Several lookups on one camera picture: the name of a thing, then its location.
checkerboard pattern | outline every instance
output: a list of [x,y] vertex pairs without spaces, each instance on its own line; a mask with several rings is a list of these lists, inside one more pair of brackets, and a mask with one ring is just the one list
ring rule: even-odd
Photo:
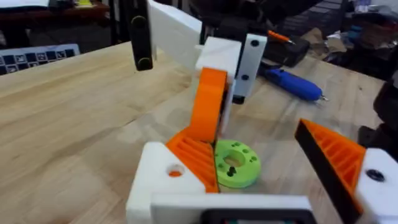
[[0,75],[80,54],[77,44],[0,50]]

black base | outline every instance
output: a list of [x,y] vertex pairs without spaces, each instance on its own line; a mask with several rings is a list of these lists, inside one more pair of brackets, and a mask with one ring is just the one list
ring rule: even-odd
[[358,144],[365,148],[383,149],[398,162],[398,141],[396,136],[398,134],[385,123],[380,124],[376,130],[362,126],[358,130]]

black metal rod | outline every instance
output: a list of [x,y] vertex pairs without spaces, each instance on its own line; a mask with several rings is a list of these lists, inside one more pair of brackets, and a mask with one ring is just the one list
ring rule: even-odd
[[111,21],[111,45],[115,45],[118,42],[118,33],[116,32],[114,0],[109,0],[109,20]]

white 3d printed part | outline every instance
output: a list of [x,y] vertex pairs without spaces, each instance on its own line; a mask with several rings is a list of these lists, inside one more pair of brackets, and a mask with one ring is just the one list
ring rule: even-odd
[[[172,171],[181,176],[169,176]],[[204,194],[205,186],[164,144],[148,142],[126,205],[128,224],[152,223],[150,200],[154,193]]]

green gear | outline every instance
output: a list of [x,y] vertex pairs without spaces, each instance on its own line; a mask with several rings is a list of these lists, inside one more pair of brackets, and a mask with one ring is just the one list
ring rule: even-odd
[[[240,166],[225,162],[228,157]],[[260,158],[249,146],[235,140],[219,140],[216,145],[215,161],[218,182],[230,188],[244,188],[253,184],[261,171]]]

